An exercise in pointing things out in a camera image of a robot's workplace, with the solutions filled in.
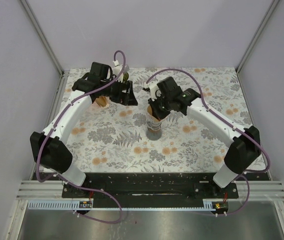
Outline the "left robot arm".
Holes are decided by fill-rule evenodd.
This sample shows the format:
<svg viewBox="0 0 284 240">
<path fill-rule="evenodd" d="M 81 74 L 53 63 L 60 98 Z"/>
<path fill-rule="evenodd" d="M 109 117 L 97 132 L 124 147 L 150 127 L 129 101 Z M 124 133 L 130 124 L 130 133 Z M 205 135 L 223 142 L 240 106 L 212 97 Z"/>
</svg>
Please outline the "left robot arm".
<svg viewBox="0 0 284 240">
<path fill-rule="evenodd" d="M 114 62 L 114 67 L 93 62 L 90 71 L 74 82 L 62 110 L 42 132 L 33 132 L 30 136 L 37 175 L 39 167 L 50 169 L 74 184 L 73 192 L 78 197 L 89 195 L 86 174 L 73 164 L 66 144 L 79 118 L 99 97 L 108 97 L 111 102 L 124 106 L 138 105 L 128 70 L 128 65 L 118 61 Z"/>
</svg>

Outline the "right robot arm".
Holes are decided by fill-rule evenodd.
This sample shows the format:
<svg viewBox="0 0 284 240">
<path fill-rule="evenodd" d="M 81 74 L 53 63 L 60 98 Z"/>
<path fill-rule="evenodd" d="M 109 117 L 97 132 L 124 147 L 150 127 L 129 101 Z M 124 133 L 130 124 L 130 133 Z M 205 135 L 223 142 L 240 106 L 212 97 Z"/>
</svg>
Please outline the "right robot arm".
<svg viewBox="0 0 284 240">
<path fill-rule="evenodd" d="M 261 155 L 257 147 L 260 133 L 256 127 L 245 128 L 226 117 L 213 115 L 212 108 L 204 106 L 200 94 L 194 89 L 182 90 L 172 77 L 167 77 L 158 83 L 147 84 L 144 90 L 150 93 L 148 103 L 155 118 L 162 120 L 171 112 L 181 112 L 219 136 L 228 148 L 224 164 L 209 185 L 213 197 L 222 197 L 227 192 L 227 185 Z"/>
</svg>

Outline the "glass coffee carafe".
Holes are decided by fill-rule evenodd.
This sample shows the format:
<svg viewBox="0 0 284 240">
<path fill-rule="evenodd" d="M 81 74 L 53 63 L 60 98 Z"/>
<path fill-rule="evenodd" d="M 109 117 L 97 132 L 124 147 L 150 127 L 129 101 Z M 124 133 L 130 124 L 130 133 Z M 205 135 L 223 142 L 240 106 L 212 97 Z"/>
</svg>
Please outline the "glass coffee carafe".
<svg viewBox="0 0 284 240">
<path fill-rule="evenodd" d="M 146 131 L 146 137 L 151 141 L 157 141 L 162 136 L 162 129 L 161 129 L 161 123 L 160 122 L 147 122 L 147 131 Z"/>
</svg>

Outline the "brown paper coffee filter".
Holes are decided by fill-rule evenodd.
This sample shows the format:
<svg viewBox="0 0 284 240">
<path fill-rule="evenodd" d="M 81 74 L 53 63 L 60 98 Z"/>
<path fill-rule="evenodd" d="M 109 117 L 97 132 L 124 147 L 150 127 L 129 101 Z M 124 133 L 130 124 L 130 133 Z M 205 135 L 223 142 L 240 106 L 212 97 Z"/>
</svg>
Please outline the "brown paper coffee filter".
<svg viewBox="0 0 284 240">
<path fill-rule="evenodd" d="M 153 114 L 153 110 L 152 110 L 152 108 L 151 108 L 151 106 L 150 105 L 148 105 L 148 107 L 147 107 L 147 117 L 150 119 L 150 120 L 152 120 L 153 122 L 160 122 L 162 119 L 160 119 L 160 118 L 158 118 L 158 117 L 156 117 L 156 116 L 154 116 L 154 114 Z"/>
</svg>

